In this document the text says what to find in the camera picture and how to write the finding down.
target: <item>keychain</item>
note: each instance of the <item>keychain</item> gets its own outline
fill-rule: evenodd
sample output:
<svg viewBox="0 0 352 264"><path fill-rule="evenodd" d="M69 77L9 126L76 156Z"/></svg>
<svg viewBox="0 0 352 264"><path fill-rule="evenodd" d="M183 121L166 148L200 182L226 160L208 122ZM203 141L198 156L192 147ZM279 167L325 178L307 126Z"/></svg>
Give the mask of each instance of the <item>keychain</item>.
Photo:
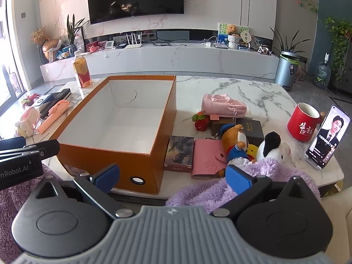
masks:
<svg viewBox="0 0 352 264"><path fill-rule="evenodd" d="M236 114L237 114L237 110L235 109L234 111L233 111L233 117L232 117L232 123L234 124L234 125L236 125Z"/></svg>

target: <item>pink bag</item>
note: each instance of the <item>pink bag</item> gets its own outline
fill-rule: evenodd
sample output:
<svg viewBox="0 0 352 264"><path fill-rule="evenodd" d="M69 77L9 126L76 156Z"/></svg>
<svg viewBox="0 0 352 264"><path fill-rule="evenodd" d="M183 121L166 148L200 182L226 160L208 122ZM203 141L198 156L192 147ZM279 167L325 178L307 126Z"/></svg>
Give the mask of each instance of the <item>pink bag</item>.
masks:
<svg viewBox="0 0 352 264"><path fill-rule="evenodd" d="M227 94L204 94L202 112L205 115L217 114L220 117L243 118L247 106L241 101L231 99Z"/></svg>

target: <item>marble coffee table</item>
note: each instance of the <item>marble coffee table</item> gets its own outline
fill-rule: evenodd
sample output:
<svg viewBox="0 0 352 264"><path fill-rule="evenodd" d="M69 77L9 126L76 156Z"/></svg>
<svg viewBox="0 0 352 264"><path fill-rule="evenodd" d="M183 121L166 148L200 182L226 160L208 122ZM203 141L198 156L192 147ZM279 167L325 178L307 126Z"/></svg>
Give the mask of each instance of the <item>marble coffee table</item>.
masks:
<svg viewBox="0 0 352 264"><path fill-rule="evenodd" d="M102 80L94 79L93 86L86 89L78 88L76 82L65 84L62 89L70 88L72 91L69 97L71 108L52 124L43 135L38 134L27 138L27 143L32 144L49 139L73 108ZM329 186L344 178L344 173L335 157L321 171L316 170L304 160L303 154L309 143L297 141L286 128L296 103L278 84L229 78L177 76L177 114L173 135L193 136L197 139L211 136L210 130L197 132L191 120L191 117L200 111L202 98L205 93L226 93L233 99L243 101L250 107L253 119L261 122L264 135L272 131L277 132L281 136L281 140L290 146L294 166L309 174L318 187ZM63 179L72 178L56 157L45 160L45 163ZM180 188L198 182L204 181L192 179L189 173L165 171L161 190L157 195L121 189L113 189L113 192L128 196L167 199Z"/></svg>

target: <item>man in suit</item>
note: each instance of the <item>man in suit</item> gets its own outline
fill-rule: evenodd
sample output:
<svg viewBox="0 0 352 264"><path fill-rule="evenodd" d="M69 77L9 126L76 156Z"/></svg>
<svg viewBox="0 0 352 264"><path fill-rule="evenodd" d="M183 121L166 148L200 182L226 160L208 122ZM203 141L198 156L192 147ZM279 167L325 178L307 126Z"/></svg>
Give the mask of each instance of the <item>man in suit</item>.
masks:
<svg viewBox="0 0 352 264"><path fill-rule="evenodd" d="M337 147L339 144L339 140L337 139L337 134L341 130L344 125L344 120L340 116L336 116L332 123L331 128L329 130L320 129L319 134L317 136L317 141L315 144L315 149L320 152L320 156L322 159L325 159L326 155L330 152L332 146Z"/></svg>

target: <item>red mug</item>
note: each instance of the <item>red mug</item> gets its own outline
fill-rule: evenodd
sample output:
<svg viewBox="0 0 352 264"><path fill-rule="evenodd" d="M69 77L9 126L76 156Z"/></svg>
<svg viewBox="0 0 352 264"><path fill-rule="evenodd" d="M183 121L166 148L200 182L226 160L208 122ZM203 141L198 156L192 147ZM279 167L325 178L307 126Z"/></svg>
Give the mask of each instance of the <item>red mug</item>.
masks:
<svg viewBox="0 0 352 264"><path fill-rule="evenodd" d="M321 122L319 112L309 104L298 103L287 123L287 129L298 141L308 142L316 125Z"/></svg>

